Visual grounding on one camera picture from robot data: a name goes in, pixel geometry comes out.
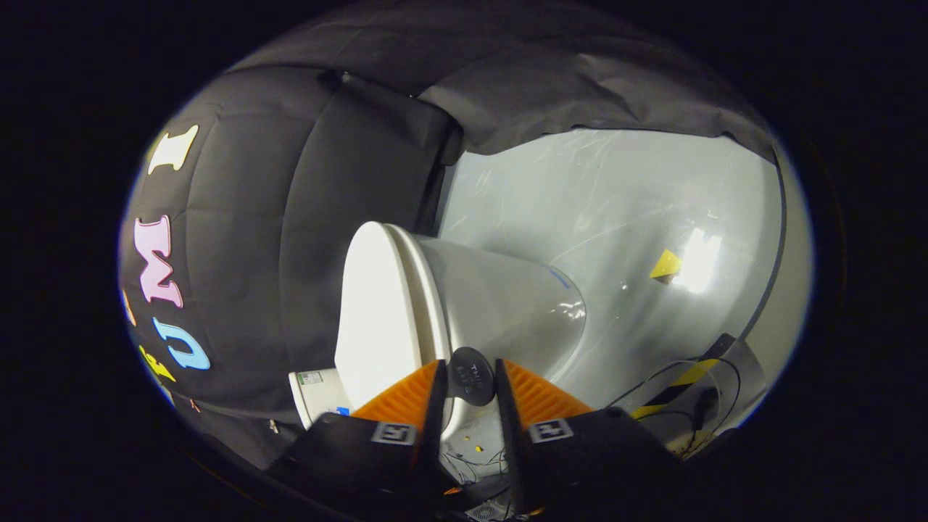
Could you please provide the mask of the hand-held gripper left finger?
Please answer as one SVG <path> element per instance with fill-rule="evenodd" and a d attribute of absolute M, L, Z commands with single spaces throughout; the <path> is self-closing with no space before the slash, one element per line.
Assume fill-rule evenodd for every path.
<path fill-rule="evenodd" d="M 432 361 L 354 413 L 324 413 L 269 476 L 344 519 L 432 519 L 450 479 L 439 463 L 448 375 Z"/>

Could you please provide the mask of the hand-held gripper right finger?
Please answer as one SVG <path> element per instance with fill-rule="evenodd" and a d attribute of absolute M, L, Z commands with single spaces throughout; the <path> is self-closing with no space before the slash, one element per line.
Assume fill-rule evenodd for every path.
<path fill-rule="evenodd" d="M 496 360 L 496 378 L 519 518 L 666 518 L 676 508 L 685 466 L 642 423 L 511 360 Z"/>

